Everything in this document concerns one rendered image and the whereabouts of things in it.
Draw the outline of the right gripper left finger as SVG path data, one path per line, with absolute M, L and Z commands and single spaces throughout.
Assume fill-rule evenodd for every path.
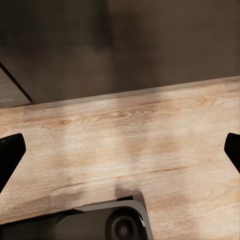
M 0 193 L 26 153 L 22 133 L 0 138 Z

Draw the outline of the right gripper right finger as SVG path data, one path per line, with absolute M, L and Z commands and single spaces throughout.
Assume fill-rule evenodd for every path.
M 229 133 L 227 135 L 224 151 L 240 173 L 240 135 Z

